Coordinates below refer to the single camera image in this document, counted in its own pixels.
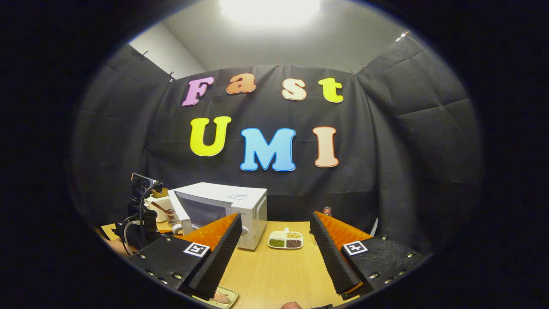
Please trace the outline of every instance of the wooden table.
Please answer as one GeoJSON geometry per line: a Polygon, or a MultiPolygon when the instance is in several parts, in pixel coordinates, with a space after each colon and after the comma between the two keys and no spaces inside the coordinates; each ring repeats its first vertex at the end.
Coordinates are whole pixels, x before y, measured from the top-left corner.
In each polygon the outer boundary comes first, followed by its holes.
{"type": "MultiPolygon", "coordinates": [[[[112,227],[103,227],[111,240],[117,238],[110,231],[112,227]]],[[[170,227],[159,223],[158,229],[170,227]]],[[[231,309],[279,309],[292,301],[304,309],[327,304],[335,307],[356,298],[343,301],[335,293],[315,238],[309,234],[309,222],[267,222],[255,251],[235,249],[220,285],[238,293],[231,309]],[[302,248],[284,250],[267,246],[269,234],[284,228],[303,234],[302,248]]]]}

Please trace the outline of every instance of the white tray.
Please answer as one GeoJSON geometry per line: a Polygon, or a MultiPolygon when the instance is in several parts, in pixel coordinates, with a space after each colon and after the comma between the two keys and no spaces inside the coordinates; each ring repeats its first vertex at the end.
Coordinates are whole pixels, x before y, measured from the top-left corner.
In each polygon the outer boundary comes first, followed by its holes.
{"type": "Polygon", "coordinates": [[[212,306],[216,306],[218,308],[223,308],[223,309],[229,309],[233,304],[234,302],[237,300],[238,298],[238,293],[236,293],[235,291],[233,290],[230,290],[228,288],[224,288],[222,286],[217,286],[217,292],[219,292],[220,294],[226,294],[227,297],[229,297],[229,300],[231,301],[230,303],[228,304],[223,304],[222,302],[218,302],[218,301],[215,301],[213,299],[210,299],[209,301],[206,301],[206,300],[203,300],[199,297],[196,297],[193,295],[193,298],[196,298],[198,299],[199,301],[203,301],[207,304],[210,304],[212,306]]]}
{"type": "Polygon", "coordinates": [[[275,249],[299,249],[299,248],[303,247],[303,234],[300,233],[300,232],[290,231],[290,230],[288,230],[288,228],[285,228],[283,231],[273,231],[269,235],[269,239],[267,240],[267,245],[269,247],[275,248],[275,249]],[[299,234],[301,237],[299,237],[299,238],[288,238],[288,237],[286,237],[286,234],[288,234],[288,233],[296,233],[296,234],[299,234]],[[271,239],[283,240],[284,241],[284,246],[283,247],[271,246],[269,244],[271,239]],[[301,241],[301,246],[294,247],[294,248],[288,248],[288,247],[286,247],[286,241],[287,240],[299,240],[299,241],[301,241]]]}

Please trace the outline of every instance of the white microwave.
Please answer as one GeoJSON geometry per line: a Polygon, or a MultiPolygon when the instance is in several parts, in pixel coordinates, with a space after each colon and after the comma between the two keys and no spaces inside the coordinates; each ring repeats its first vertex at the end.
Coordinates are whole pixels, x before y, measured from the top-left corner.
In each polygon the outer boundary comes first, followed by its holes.
{"type": "Polygon", "coordinates": [[[238,247],[254,250],[267,225],[267,189],[197,183],[168,190],[168,196],[184,234],[238,212],[238,247]]]}

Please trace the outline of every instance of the microwave window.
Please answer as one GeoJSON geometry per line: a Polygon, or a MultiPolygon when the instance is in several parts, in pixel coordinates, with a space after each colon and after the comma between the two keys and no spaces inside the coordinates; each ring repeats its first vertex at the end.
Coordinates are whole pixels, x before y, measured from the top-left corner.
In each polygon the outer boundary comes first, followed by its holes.
{"type": "Polygon", "coordinates": [[[179,203],[191,219],[193,228],[199,229],[215,220],[225,217],[225,207],[215,206],[208,203],[193,201],[176,194],[179,203]]]}

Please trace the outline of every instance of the peach letter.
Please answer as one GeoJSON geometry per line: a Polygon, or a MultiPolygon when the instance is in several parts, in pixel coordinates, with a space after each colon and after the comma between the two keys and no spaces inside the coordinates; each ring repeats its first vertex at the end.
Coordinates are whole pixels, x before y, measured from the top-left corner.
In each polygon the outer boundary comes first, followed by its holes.
{"type": "Polygon", "coordinates": [[[335,78],[326,78],[318,81],[319,85],[322,85],[322,91],[324,98],[332,103],[339,103],[343,101],[343,96],[338,96],[336,88],[341,89],[343,86],[335,82],[335,78]]]}
{"type": "Polygon", "coordinates": [[[191,106],[198,103],[197,96],[203,96],[204,93],[206,93],[206,85],[211,85],[214,83],[214,78],[208,77],[208,78],[202,78],[197,80],[192,80],[189,82],[189,92],[187,92],[187,98],[185,101],[183,101],[183,106],[191,106]]]}
{"type": "Polygon", "coordinates": [[[300,79],[285,79],[282,82],[282,96],[287,100],[301,101],[307,97],[305,89],[305,83],[300,79]]]}
{"type": "Polygon", "coordinates": [[[334,154],[334,134],[336,129],[331,126],[318,126],[312,129],[312,132],[318,138],[318,159],[315,165],[318,167],[334,167],[339,164],[339,160],[334,154]]]}
{"type": "Polygon", "coordinates": [[[251,73],[242,73],[231,78],[231,83],[227,86],[227,93],[234,95],[239,92],[252,92],[256,89],[254,84],[255,76],[251,73]]]}
{"type": "Polygon", "coordinates": [[[215,141],[210,146],[204,145],[204,130],[206,124],[210,120],[208,118],[195,118],[191,121],[191,150],[202,157],[212,157],[220,153],[225,146],[225,135],[227,133],[227,124],[231,122],[231,117],[220,116],[214,118],[214,123],[217,124],[215,130],[215,141]]]}

